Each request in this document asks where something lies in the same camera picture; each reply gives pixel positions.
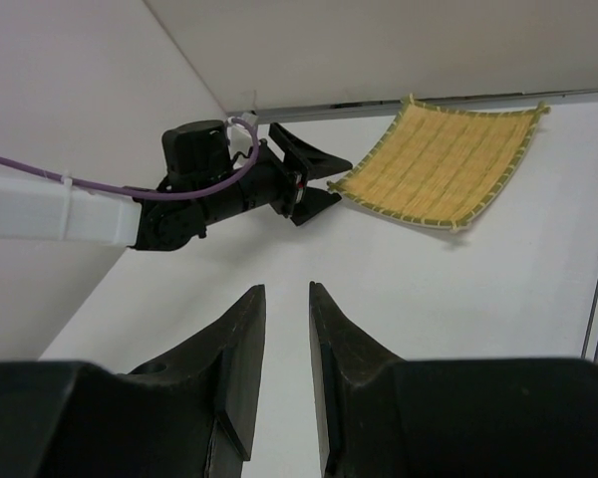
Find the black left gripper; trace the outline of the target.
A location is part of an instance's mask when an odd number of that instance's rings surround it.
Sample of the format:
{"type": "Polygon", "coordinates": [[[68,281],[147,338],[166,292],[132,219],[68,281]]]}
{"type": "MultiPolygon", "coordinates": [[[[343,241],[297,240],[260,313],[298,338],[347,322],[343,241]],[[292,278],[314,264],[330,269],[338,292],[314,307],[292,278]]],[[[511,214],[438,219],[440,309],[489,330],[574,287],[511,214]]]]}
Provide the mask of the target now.
{"type": "Polygon", "coordinates": [[[272,171],[269,204],[295,225],[303,225],[342,197],[323,189],[306,187],[308,179],[322,179],[352,169],[350,161],[326,153],[300,139],[280,123],[269,126],[269,137],[283,151],[280,159],[266,143],[259,144],[258,165],[272,171]]]}

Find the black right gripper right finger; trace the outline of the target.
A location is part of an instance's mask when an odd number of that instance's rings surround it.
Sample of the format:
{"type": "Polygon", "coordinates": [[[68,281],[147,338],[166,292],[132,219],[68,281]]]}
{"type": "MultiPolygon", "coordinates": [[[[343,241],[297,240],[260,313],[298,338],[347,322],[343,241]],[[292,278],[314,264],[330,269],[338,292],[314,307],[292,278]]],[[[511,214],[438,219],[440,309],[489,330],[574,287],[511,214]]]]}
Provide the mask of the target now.
{"type": "Polygon", "coordinates": [[[405,360],[309,286],[325,477],[598,477],[598,366],[405,360]]]}

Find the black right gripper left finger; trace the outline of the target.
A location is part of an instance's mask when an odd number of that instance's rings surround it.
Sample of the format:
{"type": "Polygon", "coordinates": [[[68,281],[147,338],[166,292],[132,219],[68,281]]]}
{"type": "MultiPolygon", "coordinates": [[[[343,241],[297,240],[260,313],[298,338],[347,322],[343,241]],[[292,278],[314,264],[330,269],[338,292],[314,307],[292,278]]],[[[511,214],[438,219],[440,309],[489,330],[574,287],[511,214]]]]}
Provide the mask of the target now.
{"type": "Polygon", "coordinates": [[[265,289],[128,373],[0,361],[0,477],[237,477],[252,455],[265,289]]]}

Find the square yellow bamboo plate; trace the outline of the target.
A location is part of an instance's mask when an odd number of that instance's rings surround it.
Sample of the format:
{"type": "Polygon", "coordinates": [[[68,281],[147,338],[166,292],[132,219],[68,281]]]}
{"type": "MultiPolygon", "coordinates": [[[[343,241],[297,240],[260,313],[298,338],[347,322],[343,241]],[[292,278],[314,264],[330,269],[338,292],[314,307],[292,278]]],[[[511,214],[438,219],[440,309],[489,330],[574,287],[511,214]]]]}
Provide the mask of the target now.
{"type": "Polygon", "coordinates": [[[550,108],[477,112],[408,96],[369,153],[328,188],[401,223],[459,231],[504,189],[550,108]]]}

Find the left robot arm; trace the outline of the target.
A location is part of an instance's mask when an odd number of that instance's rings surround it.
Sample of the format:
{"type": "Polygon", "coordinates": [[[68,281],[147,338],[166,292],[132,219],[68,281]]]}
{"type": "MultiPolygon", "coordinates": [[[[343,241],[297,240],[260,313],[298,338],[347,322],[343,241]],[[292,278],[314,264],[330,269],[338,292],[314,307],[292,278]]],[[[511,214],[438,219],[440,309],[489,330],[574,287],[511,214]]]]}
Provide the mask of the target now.
{"type": "Polygon", "coordinates": [[[0,156],[23,177],[0,176],[0,238],[93,242],[171,252],[209,226],[263,206],[301,226],[341,197],[311,181],[351,169],[273,123],[199,120],[161,137],[166,174],[155,189],[116,187],[0,156]]]}

